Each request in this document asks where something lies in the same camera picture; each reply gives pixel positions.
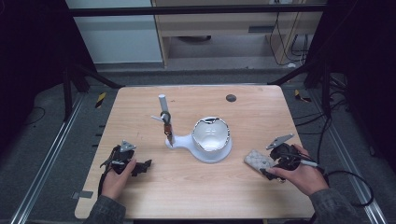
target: aluminum rail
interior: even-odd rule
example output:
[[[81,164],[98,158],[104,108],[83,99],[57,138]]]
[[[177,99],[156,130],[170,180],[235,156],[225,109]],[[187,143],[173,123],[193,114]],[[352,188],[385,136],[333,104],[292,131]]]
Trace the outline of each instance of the aluminum rail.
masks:
[[[315,102],[318,110],[320,112],[322,112],[322,109],[321,109],[321,106],[319,103],[320,97],[318,96],[318,93],[316,91],[312,91],[312,90],[308,90],[308,92],[312,96],[313,102]],[[331,125],[328,132],[332,139],[332,142],[334,143],[335,151],[337,152],[337,155],[340,158],[341,163],[343,164],[344,168],[349,172],[352,172],[356,175],[361,176],[361,172],[359,171],[359,168],[356,166],[356,164],[352,160],[351,156],[349,155],[349,153],[347,151],[347,147],[344,145],[343,140],[342,140],[341,136],[339,135],[337,129],[333,125]],[[370,190],[367,188],[367,186],[355,177],[350,177],[349,180],[350,180],[352,187],[354,188],[356,194],[358,195],[361,203],[368,202],[370,199]],[[372,223],[374,223],[374,224],[388,223],[375,199],[373,200],[372,203],[365,206],[364,210],[366,211],[367,217],[370,219],[370,221]]]
[[[234,5],[234,6],[188,6],[188,7],[114,7],[70,8],[52,10],[51,14],[67,13],[73,17],[138,16],[213,13],[260,13],[260,12],[318,12],[345,9],[347,5],[287,4],[287,5]]]
[[[64,140],[66,139],[66,136],[69,134],[70,129],[78,114],[78,111],[81,108],[84,95],[85,95],[84,93],[78,94],[78,97],[73,106],[74,107],[73,113],[71,114],[70,118],[63,123],[60,131],[56,135],[55,140],[53,141],[52,146],[50,147],[46,158],[44,159],[37,175],[35,176],[35,180],[33,181],[32,185],[25,194],[20,206],[18,207],[17,211],[14,213],[10,223],[22,224],[25,223],[27,218],[29,217],[32,208],[35,205],[35,201],[37,200],[48,178],[48,175],[50,174],[50,170],[53,164],[55,163],[59,152],[61,151],[61,148],[64,144]]]

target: white bowl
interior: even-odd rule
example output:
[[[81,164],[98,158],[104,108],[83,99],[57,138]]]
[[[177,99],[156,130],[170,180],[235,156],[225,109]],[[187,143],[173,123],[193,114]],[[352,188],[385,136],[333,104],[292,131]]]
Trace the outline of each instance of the white bowl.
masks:
[[[208,153],[221,151],[230,140],[227,123],[216,117],[200,119],[195,124],[191,135],[196,147]]]

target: gray sleeve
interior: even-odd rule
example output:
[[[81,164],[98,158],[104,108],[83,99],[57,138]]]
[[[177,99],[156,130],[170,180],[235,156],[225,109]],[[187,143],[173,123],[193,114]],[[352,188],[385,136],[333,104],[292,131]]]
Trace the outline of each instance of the gray sleeve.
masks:
[[[309,196],[317,215],[317,223],[361,223],[346,197],[336,189],[323,189]]]
[[[101,195],[84,223],[122,224],[124,217],[125,207],[122,204]]]

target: human hand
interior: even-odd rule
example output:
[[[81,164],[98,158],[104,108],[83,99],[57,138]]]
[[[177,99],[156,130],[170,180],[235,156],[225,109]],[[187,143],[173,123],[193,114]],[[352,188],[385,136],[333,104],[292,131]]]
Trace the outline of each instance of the human hand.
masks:
[[[308,156],[308,151],[304,148],[294,145],[294,147],[302,154]],[[283,177],[289,180],[303,194],[309,196],[319,190],[328,189],[326,181],[320,171],[312,166],[301,164],[293,171],[284,170],[282,168],[272,167],[265,170],[266,172]]]
[[[136,166],[136,160],[132,159],[122,171],[120,175],[118,175],[114,170],[110,170],[107,175],[106,179],[103,182],[102,186],[102,195],[110,198],[112,200],[117,200],[123,188],[125,187],[126,181],[128,177],[131,175],[132,170]]]

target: tabletop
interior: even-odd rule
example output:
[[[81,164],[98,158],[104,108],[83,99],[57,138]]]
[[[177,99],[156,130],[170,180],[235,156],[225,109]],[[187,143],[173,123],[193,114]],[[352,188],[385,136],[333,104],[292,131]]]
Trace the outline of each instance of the tabletop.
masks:
[[[169,149],[163,124],[151,116],[162,112],[165,94],[174,134],[191,133],[204,117],[218,117],[229,126],[233,146],[222,161],[207,164],[184,148]],[[236,101],[226,96],[233,94]],[[288,144],[301,144],[285,97],[278,86],[152,86],[119,90],[75,215],[86,218],[97,199],[97,187],[111,150],[126,140],[137,146],[137,161],[152,160],[144,174],[130,177],[119,202],[126,218],[287,218],[311,217],[309,198],[290,182],[268,180],[244,158],[265,149],[276,137],[294,133]]]

